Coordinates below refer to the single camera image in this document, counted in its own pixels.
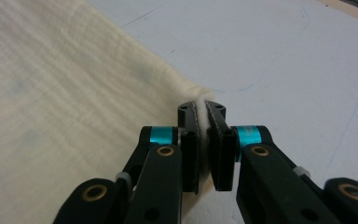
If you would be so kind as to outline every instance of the white cloth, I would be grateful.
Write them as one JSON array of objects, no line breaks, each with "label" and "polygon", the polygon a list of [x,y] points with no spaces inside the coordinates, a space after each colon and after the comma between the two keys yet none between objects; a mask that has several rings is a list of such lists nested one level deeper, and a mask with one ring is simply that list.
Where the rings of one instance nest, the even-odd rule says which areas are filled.
[{"label": "white cloth", "polygon": [[0,1],[0,223],[51,223],[143,126],[212,97],[83,1]]}]

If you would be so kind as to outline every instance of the cloth fold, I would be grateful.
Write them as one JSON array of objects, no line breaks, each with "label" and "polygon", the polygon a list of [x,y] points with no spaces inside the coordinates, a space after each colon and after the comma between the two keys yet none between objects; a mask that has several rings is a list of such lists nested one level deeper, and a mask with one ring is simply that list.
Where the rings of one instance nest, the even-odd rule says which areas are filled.
[{"label": "cloth fold", "polygon": [[77,185],[114,179],[143,126],[204,99],[81,0],[0,1],[0,223],[51,223]]}]

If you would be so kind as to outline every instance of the black plastic part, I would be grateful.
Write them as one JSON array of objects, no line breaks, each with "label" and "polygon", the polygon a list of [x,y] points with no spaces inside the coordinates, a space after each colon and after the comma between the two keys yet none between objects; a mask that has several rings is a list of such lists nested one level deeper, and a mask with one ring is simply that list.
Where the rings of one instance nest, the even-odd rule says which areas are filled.
[{"label": "black plastic part", "polygon": [[324,186],[324,199],[342,223],[358,223],[357,181],[348,178],[328,180]]},{"label": "black plastic part", "polygon": [[199,193],[200,129],[194,102],[178,107],[178,127],[183,153],[183,192]]},{"label": "black plastic part", "polygon": [[172,129],[172,144],[177,146],[178,140],[179,140],[179,129],[177,127],[173,127],[173,129]]},{"label": "black plastic part", "polygon": [[[172,155],[166,153],[169,148],[173,149]],[[159,150],[166,156],[158,154]],[[152,147],[124,223],[177,224],[181,221],[181,205],[182,152],[173,145]]]},{"label": "black plastic part", "polygon": [[[98,195],[101,193],[99,186],[106,187],[106,192],[101,194],[103,197],[86,201],[83,194],[87,192],[91,197]],[[125,204],[122,202],[127,201],[127,193],[115,192],[115,187],[112,181],[105,179],[91,179],[79,185],[62,205],[54,224],[118,223],[120,216],[125,213]]]},{"label": "black plastic part", "polygon": [[150,149],[150,134],[152,127],[144,126],[139,134],[139,142],[136,149],[132,152],[123,172],[130,174],[133,186],[138,183],[139,175],[145,163],[147,153]]},{"label": "black plastic part", "polygon": [[[253,147],[268,155],[254,153]],[[237,203],[247,224],[340,223],[281,153],[263,144],[242,151]]]},{"label": "black plastic part", "polygon": [[278,152],[281,157],[290,165],[290,167],[292,169],[294,169],[296,167],[295,163],[292,162],[273,142],[272,140],[272,135],[269,132],[269,129],[265,126],[256,126],[258,131],[260,131],[260,135],[261,135],[261,143],[263,143],[264,145],[267,145],[269,147],[273,147],[275,149],[276,152]]},{"label": "black plastic part", "polygon": [[211,139],[208,153],[214,188],[218,191],[231,191],[238,135],[226,124],[226,108],[206,101],[208,118],[211,124]]}]

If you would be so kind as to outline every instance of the white table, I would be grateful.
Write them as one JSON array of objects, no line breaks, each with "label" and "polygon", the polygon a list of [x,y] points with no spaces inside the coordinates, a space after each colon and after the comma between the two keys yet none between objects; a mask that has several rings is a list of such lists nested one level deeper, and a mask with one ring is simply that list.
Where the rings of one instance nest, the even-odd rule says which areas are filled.
[{"label": "white table", "polygon": [[[88,1],[213,89],[228,124],[266,125],[320,187],[358,180],[358,19],[310,0]],[[235,195],[208,194],[183,223],[243,223]]]}]

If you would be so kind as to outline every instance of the white surface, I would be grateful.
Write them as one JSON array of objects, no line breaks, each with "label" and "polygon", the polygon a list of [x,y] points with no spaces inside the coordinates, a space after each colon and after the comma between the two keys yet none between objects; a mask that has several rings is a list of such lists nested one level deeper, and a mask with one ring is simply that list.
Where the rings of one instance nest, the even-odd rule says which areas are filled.
[{"label": "white surface", "polygon": [[[89,0],[181,74],[215,90],[231,125],[263,124],[322,187],[358,180],[358,20],[310,0]],[[235,191],[184,223],[243,223]]]}]

